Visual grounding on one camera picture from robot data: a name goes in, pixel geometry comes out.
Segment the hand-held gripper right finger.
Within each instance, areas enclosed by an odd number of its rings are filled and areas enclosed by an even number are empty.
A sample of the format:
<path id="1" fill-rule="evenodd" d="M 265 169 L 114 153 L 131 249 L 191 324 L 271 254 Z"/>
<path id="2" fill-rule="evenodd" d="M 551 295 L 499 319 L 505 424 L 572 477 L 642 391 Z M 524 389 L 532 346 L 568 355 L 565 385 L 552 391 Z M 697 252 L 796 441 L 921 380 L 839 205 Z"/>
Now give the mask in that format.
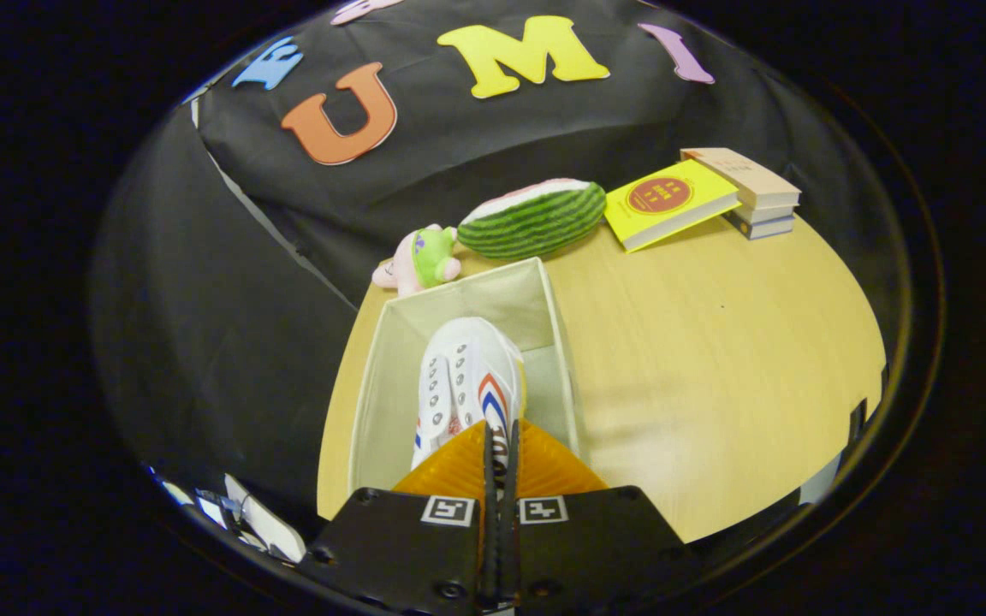
<path id="1" fill-rule="evenodd" d="M 497 504 L 497 599 L 518 615 L 626 615 L 687 588 L 687 546 L 641 488 L 524 494 L 562 486 L 575 456 L 518 421 Z"/>

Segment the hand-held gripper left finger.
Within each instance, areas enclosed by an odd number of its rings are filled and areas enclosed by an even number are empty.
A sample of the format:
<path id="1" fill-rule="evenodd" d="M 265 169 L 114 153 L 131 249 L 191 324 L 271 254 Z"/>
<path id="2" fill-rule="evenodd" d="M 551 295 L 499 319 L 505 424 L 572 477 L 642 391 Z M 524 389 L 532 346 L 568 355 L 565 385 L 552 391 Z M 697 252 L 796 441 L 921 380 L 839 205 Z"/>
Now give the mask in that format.
<path id="1" fill-rule="evenodd" d="M 421 465 L 454 490 L 360 488 L 314 538 L 302 576 L 400 615 L 478 615 L 484 506 L 493 489 L 485 423 L 455 436 Z"/>

